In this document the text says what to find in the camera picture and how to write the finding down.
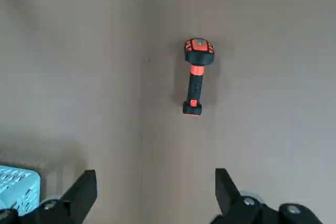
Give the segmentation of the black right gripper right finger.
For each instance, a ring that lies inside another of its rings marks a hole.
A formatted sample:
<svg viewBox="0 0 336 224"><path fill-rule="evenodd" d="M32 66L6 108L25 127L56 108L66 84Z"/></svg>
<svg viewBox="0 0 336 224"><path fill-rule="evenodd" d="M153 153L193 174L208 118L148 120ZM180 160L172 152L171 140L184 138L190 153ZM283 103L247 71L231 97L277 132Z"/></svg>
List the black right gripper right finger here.
<svg viewBox="0 0 336 224"><path fill-rule="evenodd" d="M285 203L274 210L253 196L241 195L224 168L215 170L215 196L222 213L212 224L322 224L303 205Z"/></svg>

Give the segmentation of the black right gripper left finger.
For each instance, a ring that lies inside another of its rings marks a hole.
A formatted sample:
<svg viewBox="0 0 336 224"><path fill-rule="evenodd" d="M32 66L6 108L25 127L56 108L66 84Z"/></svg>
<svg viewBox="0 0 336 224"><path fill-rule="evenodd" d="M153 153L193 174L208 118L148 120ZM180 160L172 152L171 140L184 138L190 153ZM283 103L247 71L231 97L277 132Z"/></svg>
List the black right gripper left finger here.
<svg viewBox="0 0 336 224"><path fill-rule="evenodd" d="M28 214L19 216L15 209L2 209L1 223L83 223L96 199L96 171L89 169L84 171L59 199L48 200Z"/></svg>

